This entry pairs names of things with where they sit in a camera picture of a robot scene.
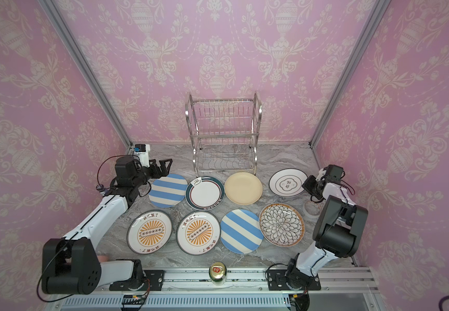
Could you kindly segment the white plate dark rim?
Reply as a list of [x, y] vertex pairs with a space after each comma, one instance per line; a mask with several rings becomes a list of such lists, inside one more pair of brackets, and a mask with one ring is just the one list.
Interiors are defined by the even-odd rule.
[[306, 180], [305, 172], [296, 168], [287, 168], [271, 176], [269, 189], [283, 198], [294, 197], [304, 192], [303, 184]]

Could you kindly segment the green red rimmed white plate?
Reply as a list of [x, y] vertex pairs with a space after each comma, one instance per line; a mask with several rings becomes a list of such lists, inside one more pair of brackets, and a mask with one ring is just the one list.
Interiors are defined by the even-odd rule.
[[188, 184], [185, 199], [191, 208], [197, 211], [209, 211], [223, 201], [224, 193], [224, 185], [218, 179], [204, 176]]

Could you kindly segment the plain cream plate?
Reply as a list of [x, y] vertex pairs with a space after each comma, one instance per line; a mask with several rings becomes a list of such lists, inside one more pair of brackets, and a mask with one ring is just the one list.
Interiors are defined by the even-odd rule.
[[231, 175], [224, 186], [228, 199], [240, 206], [249, 206], [257, 202], [263, 194], [263, 185], [259, 178], [248, 172]]

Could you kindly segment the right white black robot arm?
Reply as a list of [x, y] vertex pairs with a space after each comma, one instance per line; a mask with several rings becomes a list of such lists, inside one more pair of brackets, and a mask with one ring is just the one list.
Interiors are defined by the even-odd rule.
[[344, 176], [342, 167], [328, 165], [303, 184], [324, 207], [313, 230], [312, 244], [289, 262], [285, 272], [289, 288], [309, 289], [322, 267], [332, 260], [351, 257], [359, 249], [368, 210], [350, 198], [350, 190], [342, 185]]

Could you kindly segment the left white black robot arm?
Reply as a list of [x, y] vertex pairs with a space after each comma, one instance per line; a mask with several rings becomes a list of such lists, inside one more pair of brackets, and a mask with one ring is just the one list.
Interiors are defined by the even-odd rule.
[[100, 262], [96, 248], [111, 226], [140, 197], [140, 187], [149, 180], [166, 177], [172, 159], [151, 159], [143, 166], [136, 155], [118, 155], [116, 176], [108, 188], [98, 184], [105, 195], [99, 205], [73, 230], [61, 238], [51, 238], [42, 253], [42, 272], [36, 293], [88, 295], [99, 286], [123, 282], [128, 290], [150, 289], [139, 260]]

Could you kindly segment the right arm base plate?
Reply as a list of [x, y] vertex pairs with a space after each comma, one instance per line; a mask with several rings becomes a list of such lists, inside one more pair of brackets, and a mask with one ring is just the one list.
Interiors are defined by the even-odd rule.
[[286, 269], [274, 269], [266, 272], [266, 280], [270, 291], [319, 291], [320, 281], [296, 270], [289, 273]]

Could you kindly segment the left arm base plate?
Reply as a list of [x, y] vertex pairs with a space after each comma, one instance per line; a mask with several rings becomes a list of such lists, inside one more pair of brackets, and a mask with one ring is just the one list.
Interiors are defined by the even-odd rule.
[[141, 276], [114, 282], [109, 286], [112, 292], [121, 291], [161, 291], [164, 282], [164, 270], [144, 270]]

